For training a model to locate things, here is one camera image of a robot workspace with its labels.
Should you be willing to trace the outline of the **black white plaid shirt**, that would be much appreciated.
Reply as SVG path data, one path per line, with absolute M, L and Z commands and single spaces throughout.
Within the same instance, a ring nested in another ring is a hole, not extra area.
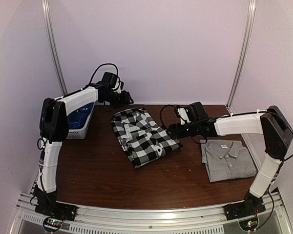
M 183 147 L 157 125 L 145 108 L 131 108 L 114 114 L 112 130 L 127 158 L 137 169 Z

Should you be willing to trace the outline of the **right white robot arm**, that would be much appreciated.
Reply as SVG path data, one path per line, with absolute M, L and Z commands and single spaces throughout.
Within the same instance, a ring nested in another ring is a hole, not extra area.
M 264 137 L 265 159 L 255 180 L 241 203 L 241 212 L 251 215 L 259 208 L 261 198 L 276 180 L 293 141 L 293 129 L 280 111 L 273 105 L 266 110 L 209 117 L 201 103 L 177 108 L 179 123 L 169 125 L 172 138 L 202 136 L 220 137 L 236 134 L 259 134 Z

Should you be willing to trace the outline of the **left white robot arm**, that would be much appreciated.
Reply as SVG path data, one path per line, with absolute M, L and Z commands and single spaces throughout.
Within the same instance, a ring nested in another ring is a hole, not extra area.
M 62 143 L 69 133 L 67 116 L 95 102 L 108 102 L 114 108 L 134 103 L 128 91 L 121 88 L 114 91 L 102 83 L 90 84 L 66 96 L 46 98 L 43 101 L 40 139 L 37 142 L 41 155 L 35 197 L 49 216 L 57 216 L 61 211 L 56 202 L 56 171 Z

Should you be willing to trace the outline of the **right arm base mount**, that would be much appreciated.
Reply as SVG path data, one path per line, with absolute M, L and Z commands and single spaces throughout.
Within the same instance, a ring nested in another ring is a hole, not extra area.
M 266 207 L 263 200 L 244 200 L 238 203 L 230 203 L 223 207 L 227 220 L 241 219 L 264 212 Z

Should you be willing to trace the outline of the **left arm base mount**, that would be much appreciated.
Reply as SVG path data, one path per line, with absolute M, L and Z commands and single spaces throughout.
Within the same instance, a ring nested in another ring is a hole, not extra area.
M 56 202 L 55 205 L 43 205 L 42 203 L 39 203 L 35 207 L 35 212 L 45 216 L 54 217 L 59 220 L 74 221 L 77 212 L 77 206 L 58 202 Z

